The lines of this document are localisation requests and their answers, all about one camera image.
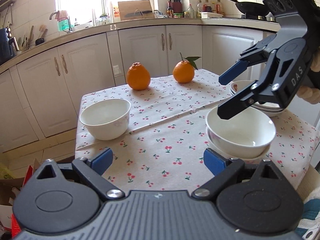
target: glove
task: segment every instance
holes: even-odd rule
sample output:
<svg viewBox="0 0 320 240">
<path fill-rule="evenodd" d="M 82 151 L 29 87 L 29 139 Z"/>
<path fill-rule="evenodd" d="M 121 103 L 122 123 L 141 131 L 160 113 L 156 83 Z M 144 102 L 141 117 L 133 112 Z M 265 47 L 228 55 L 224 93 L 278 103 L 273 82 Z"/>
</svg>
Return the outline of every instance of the glove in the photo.
<svg viewBox="0 0 320 240">
<path fill-rule="evenodd" d="M 320 50 L 314 54 L 311 70 L 314 72 L 320 71 Z M 297 96 L 313 105 L 320 102 L 320 90 L 318 88 L 301 86 L 297 92 Z"/>
</svg>

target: orange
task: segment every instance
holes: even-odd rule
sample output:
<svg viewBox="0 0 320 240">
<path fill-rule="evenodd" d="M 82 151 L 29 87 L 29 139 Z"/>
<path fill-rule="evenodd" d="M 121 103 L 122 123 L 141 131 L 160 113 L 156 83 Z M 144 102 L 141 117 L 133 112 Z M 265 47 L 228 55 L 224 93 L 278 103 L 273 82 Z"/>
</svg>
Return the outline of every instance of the orange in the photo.
<svg viewBox="0 0 320 240">
<path fill-rule="evenodd" d="M 188 61 L 180 61 L 174 67 L 172 74 L 178 83 L 189 83 L 195 76 L 195 69 Z"/>
<path fill-rule="evenodd" d="M 151 81 L 150 74 L 139 62 L 133 63 L 127 72 L 127 83 L 134 90 L 146 89 Z"/>
</svg>

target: knife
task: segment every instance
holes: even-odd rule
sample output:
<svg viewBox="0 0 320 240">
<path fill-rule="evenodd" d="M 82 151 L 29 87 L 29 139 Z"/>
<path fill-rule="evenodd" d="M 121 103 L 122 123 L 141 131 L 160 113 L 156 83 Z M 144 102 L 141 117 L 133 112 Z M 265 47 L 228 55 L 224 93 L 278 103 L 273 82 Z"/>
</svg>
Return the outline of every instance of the knife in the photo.
<svg viewBox="0 0 320 240">
<path fill-rule="evenodd" d="M 152 11 L 140 11 L 140 12 L 134 12 L 134 13 L 128 13 L 125 15 L 125 17 L 134 17 L 134 16 L 139 16 L 147 13 L 152 13 Z"/>
</svg>

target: tablecloth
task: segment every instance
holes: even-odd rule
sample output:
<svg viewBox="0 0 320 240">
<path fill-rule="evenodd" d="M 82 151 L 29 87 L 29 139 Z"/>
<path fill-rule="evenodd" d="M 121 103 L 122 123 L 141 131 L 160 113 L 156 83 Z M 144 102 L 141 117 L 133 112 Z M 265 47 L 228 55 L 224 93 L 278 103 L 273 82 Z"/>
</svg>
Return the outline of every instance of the tablecloth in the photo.
<svg viewBox="0 0 320 240">
<path fill-rule="evenodd" d="M 205 116 L 214 102 L 230 96 L 229 85 L 216 74 L 198 70 L 192 82 L 177 83 L 173 76 L 152 78 L 148 89 L 128 85 L 84 95 L 80 113 L 108 98 L 131 102 L 129 128 L 110 141 L 95 140 L 78 122 L 76 158 L 90 158 L 110 147 L 113 163 L 103 177 L 128 193 L 139 190 L 194 191 L 213 177 L 203 162 L 208 147 Z M 271 159 L 296 189 L 301 182 L 320 132 L 290 111 L 272 118 L 277 134 L 266 159 Z"/>
</svg>

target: faucet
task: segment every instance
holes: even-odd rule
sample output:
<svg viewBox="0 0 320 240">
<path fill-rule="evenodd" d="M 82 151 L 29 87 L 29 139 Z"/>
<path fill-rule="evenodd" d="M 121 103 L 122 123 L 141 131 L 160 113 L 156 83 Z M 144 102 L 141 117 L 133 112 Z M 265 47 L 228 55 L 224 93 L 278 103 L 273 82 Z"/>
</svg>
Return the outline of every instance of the faucet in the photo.
<svg viewBox="0 0 320 240">
<path fill-rule="evenodd" d="M 57 14 L 58 12 L 59 12 L 59 11 L 53 12 L 52 14 L 50 14 L 49 20 L 52 20 L 52 16 L 55 15 L 55 14 Z M 63 31 L 66 32 L 67 34 L 72 32 L 71 23 L 70 23 L 70 16 L 68 17 L 68 24 L 69 24 L 69 30 L 68 30 L 68 31 L 63 30 Z"/>
<path fill-rule="evenodd" d="M 58 12 L 53 12 L 52 14 L 50 14 L 49 20 L 52 20 L 52 16 L 57 14 Z"/>
</svg>

